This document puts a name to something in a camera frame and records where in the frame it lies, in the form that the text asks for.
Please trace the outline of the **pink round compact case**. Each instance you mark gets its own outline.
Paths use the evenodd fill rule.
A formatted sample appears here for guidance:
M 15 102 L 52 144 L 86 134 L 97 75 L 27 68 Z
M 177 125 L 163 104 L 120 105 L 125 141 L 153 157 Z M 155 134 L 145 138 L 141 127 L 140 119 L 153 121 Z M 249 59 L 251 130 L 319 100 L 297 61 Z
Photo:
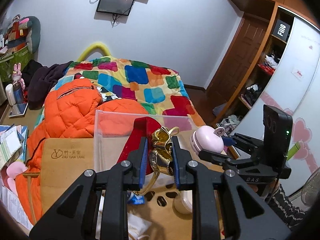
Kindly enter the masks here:
M 211 126 L 201 126 L 193 132 L 190 138 L 191 147 L 197 155 L 202 150 L 222 153 L 224 149 L 222 136 L 224 133 L 225 129 L 223 127 L 214 129 Z

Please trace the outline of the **blue foil packet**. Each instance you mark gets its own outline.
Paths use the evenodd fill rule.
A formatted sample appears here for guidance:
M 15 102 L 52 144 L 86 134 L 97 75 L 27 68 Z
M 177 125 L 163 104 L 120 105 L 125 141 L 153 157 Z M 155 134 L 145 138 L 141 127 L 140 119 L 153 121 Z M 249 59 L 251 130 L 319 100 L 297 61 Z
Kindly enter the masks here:
M 129 205 L 143 205 L 143 204 L 145 204 L 145 198 L 143 195 L 139 195 L 134 192 L 128 192 L 127 193 L 127 204 L 129 204 Z

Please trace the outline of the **white drawstring pouch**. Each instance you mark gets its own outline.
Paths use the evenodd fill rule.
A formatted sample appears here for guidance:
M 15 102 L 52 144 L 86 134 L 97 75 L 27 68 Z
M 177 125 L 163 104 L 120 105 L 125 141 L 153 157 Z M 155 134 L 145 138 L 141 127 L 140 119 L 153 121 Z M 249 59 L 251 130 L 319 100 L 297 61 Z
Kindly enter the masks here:
M 99 212 L 97 217 L 97 227 L 95 232 L 95 238 L 100 239 L 101 225 L 102 225 L 102 214 L 104 206 L 104 196 L 101 196 L 99 203 Z M 150 236 L 146 234 L 146 231 L 151 226 L 151 222 L 144 220 L 131 213 L 127 214 L 128 234 L 129 239 L 150 239 Z

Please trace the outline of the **red velvet pouch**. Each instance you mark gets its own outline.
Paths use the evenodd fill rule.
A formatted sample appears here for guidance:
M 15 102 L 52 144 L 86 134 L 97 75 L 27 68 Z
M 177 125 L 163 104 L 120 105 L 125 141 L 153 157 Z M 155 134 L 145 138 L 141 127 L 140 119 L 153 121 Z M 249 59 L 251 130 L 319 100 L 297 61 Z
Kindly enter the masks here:
M 146 137 L 148 139 L 149 154 L 152 146 L 152 134 L 159 128 L 161 128 L 161 124 L 154 118 L 147 116 L 136 118 L 133 123 L 133 130 L 126 141 L 126 144 L 124 145 L 117 163 L 126 160 L 132 151 L 139 149 L 141 137 Z

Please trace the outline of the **round cotton pad container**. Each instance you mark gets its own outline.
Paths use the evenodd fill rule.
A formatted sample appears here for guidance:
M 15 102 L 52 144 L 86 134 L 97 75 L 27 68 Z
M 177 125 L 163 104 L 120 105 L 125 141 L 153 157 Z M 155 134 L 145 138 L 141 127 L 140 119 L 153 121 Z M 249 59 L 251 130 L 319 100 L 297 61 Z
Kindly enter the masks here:
M 174 208 L 183 215 L 191 214 L 193 212 L 192 191 L 180 191 L 174 199 Z

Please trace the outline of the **white sliding wardrobe door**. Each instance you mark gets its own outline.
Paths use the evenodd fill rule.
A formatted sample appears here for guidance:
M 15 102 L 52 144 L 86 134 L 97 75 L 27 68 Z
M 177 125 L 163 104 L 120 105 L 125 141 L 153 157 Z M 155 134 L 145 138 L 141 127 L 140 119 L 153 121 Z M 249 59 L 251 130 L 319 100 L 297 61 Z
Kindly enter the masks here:
M 319 31 L 295 18 L 283 56 L 260 98 L 235 133 L 263 138 L 263 105 L 275 106 L 293 118 L 291 144 L 301 149 L 289 160 L 292 172 L 281 180 L 287 195 L 298 191 L 319 167 Z

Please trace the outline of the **wooden door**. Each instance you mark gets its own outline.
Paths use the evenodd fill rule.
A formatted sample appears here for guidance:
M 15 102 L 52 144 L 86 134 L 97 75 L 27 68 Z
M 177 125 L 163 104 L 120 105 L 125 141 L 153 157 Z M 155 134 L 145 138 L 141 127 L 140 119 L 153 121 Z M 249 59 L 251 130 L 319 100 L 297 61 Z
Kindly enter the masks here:
M 210 107 L 229 101 L 255 58 L 267 27 L 267 21 L 244 15 L 228 53 L 207 88 Z

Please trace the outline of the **colourful patchwork quilt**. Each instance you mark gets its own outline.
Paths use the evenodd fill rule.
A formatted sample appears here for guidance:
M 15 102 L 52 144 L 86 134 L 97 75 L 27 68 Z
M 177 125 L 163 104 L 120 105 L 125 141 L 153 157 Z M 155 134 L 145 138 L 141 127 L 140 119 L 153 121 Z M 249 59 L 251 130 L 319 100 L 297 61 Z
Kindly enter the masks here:
M 119 98 L 136 100 L 150 114 L 187 116 L 196 126 L 205 124 L 175 70 L 105 56 L 71 63 L 53 89 L 72 81 L 77 73 Z

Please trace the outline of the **bamboo lap table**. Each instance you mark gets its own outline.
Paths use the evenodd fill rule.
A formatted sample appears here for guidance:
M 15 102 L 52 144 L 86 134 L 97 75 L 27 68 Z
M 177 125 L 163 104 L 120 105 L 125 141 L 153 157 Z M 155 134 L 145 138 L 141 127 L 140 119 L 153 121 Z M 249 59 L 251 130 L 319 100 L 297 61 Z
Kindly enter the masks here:
M 86 169 L 94 167 L 93 139 L 47 139 L 42 154 L 40 192 L 46 212 Z M 177 212 L 174 179 L 161 174 L 144 205 L 129 205 L 128 212 L 151 222 L 150 239 L 191 239 L 192 216 Z

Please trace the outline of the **stack of papers and booklets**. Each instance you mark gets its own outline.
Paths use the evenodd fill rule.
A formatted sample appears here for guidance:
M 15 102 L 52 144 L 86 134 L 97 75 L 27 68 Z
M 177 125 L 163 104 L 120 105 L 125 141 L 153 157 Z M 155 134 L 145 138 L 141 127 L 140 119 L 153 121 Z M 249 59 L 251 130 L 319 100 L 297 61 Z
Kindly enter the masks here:
M 1 125 L 1 169 L 15 161 L 26 162 L 28 127 Z

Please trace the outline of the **blue thermos bottle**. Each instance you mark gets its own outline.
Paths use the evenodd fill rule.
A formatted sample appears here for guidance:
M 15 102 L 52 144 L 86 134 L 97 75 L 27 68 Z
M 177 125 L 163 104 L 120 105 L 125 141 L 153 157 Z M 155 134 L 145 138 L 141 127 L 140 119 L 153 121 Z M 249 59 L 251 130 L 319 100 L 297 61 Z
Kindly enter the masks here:
M 23 90 L 20 83 L 13 84 L 13 93 L 17 104 L 23 103 Z

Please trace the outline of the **dark purple clothing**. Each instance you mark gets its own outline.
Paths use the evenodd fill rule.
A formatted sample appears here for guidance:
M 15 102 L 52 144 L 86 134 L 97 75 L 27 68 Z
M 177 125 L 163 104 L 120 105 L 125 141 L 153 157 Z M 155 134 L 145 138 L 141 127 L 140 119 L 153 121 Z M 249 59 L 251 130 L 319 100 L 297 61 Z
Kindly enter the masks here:
M 22 70 L 22 79 L 27 89 L 28 107 L 30 110 L 40 109 L 58 80 L 65 75 L 66 69 L 72 61 L 43 66 L 35 60 L 30 60 Z

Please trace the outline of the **pink bunny figure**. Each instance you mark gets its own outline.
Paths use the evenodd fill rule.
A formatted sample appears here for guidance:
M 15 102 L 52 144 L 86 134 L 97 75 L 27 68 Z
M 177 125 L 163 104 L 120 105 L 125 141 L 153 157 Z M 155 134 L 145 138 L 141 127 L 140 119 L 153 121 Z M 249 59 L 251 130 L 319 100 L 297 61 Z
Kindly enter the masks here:
M 14 69 L 12 72 L 12 83 L 13 84 L 19 83 L 22 87 L 22 90 L 25 90 L 25 83 L 24 83 L 24 79 L 22 78 L 22 72 L 21 72 L 21 63 L 14 64 Z

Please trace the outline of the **green storage box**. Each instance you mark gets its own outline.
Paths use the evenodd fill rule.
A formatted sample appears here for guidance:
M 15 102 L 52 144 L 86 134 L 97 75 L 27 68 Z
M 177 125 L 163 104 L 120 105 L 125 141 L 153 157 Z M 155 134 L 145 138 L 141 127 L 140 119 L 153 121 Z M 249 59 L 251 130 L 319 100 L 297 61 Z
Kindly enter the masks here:
M 14 71 L 14 64 L 21 64 L 21 70 L 27 63 L 33 59 L 33 54 L 29 51 L 27 46 L 24 46 L 17 52 L 3 57 L 0 61 L 0 74 L 2 82 L 9 82 L 12 80 L 12 72 Z

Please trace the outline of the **wall mounted monitor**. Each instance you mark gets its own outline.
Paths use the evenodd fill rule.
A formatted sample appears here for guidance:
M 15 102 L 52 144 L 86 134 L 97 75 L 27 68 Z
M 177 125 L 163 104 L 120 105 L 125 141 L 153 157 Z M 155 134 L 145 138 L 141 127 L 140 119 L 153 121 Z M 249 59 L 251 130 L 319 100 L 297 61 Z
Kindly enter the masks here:
M 99 0 L 96 12 L 129 16 L 135 0 Z

